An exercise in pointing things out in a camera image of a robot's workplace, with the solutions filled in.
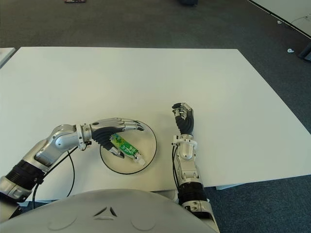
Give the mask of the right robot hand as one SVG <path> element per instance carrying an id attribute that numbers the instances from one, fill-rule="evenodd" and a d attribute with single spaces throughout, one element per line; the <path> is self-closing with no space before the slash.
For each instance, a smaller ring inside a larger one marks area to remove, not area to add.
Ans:
<path id="1" fill-rule="evenodd" d="M 175 103 L 172 106 L 177 127 L 181 134 L 193 135 L 194 116 L 193 109 L 185 102 Z"/>

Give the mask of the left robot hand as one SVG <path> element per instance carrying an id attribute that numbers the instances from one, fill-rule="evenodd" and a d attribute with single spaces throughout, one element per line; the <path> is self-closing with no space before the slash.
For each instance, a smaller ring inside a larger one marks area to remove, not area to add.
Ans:
<path id="1" fill-rule="evenodd" d="M 115 133 L 128 130 L 144 131 L 144 127 L 135 120 L 125 118 L 102 119 L 90 124 L 92 139 L 113 155 L 124 158 L 124 154 L 110 141 Z"/>

